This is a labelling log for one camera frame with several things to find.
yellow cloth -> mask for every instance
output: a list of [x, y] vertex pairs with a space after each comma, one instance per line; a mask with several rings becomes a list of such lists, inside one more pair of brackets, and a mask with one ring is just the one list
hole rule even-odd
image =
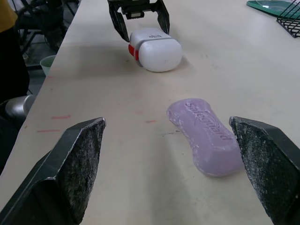
[[17, 15], [10, 7], [8, 0], [0, 0], [0, 32], [12, 28], [16, 20]]

robotic arm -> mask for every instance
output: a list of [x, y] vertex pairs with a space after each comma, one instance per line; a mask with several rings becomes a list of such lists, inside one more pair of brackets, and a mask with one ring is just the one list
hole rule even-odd
[[161, 29], [169, 34], [170, 19], [169, 13], [165, 7], [163, 0], [157, 0], [155, 3], [150, 3], [150, 0], [107, 0], [109, 5], [109, 13], [112, 18], [113, 26], [121, 37], [129, 42], [129, 37], [124, 22], [123, 15], [126, 15], [128, 20], [143, 18], [144, 12], [152, 11], [158, 14], [158, 23]]

white table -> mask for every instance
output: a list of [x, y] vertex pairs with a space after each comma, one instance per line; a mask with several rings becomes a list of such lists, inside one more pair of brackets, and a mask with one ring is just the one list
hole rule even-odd
[[[151, 73], [128, 53], [107, 1], [82, 0], [0, 177], [0, 209], [66, 128], [103, 116], [83, 225], [272, 224], [244, 171], [209, 178], [195, 168], [185, 137], [164, 135], [176, 130], [165, 112], [174, 101], [203, 98], [224, 124], [231, 115], [261, 120], [300, 146], [300, 42], [246, 1], [165, 4], [184, 59], [172, 72]], [[158, 27], [156, 17], [126, 21], [128, 32]]]

red clip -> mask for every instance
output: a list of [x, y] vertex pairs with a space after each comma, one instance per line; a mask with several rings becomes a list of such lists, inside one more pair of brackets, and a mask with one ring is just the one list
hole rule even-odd
[[139, 51], [138, 50], [135, 51], [135, 60], [136, 61], [139, 60]]
[[129, 53], [134, 56], [135, 48], [132, 45], [128, 45]]

soap bar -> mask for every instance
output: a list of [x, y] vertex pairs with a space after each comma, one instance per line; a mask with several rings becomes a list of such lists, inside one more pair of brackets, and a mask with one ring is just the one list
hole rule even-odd
[[226, 176], [243, 167], [235, 136], [206, 101], [180, 100], [169, 106], [167, 116], [187, 138], [199, 171], [210, 176]]

